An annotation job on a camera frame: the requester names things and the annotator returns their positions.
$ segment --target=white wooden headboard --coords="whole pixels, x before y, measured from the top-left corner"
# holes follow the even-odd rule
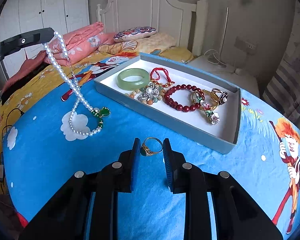
[[[204,39],[208,4],[178,0],[108,0],[105,9],[98,5],[97,18],[105,25],[105,32],[120,32],[142,26],[152,26],[168,33],[177,40],[177,46],[188,47],[192,12],[196,12],[196,24],[192,53],[200,55]]]

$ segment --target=gray wall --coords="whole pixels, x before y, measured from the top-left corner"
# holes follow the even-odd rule
[[[179,0],[196,3],[197,0]],[[291,33],[295,0],[208,0],[209,14],[203,52],[218,49],[226,7],[229,6],[228,29],[222,59],[255,76],[262,90],[276,71]],[[97,4],[106,0],[89,0],[90,22],[95,22]],[[247,56],[234,47],[236,36],[258,45],[257,53]]]

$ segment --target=green bracelet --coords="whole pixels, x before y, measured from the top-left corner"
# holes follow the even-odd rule
[[[124,81],[125,78],[131,76],[139,76],[142,78],[138,81]],[[141,68],[129,68],[118,74],[117,82],[119,88],[132,91],[149,85],[150,74]]]

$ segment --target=curtain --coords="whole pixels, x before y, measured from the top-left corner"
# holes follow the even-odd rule
[[[262,99],[292,122],[300,116],[300,3],[298,1],[296,1],[287,49]]]

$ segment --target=jewelry tray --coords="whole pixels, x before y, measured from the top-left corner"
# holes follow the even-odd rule
[[[155,67],[166,68],[171,80],[175,82],[174,85],[190,84],[209,91],[217,88],[228,92],[227,102],[218,106],[214,111],[219,113],[220,122],[213,125],[204,111],[198,109],[187,113],[177,111],[165,104],[163,100],[151,106],[143,104],[137,100],[140,94],[133,99],[125,95],[125,93],[130,94],[131,91],[118,87],[117,76],[121,71],[129,68],[142,68],[150,73]],[[164,74],[161,72],[160,74],[159,82],[165,83]],[[95,78],[94,83],[99,93],[222,154],[229,153],[237,143],[241,118],[240,88],[207,72],[159,56],[140,53],[138,57]],[[192,105],[190,99],[192,92],[192,90],[178,90],[171,95],[171,98],[183,106],[190,106]]]

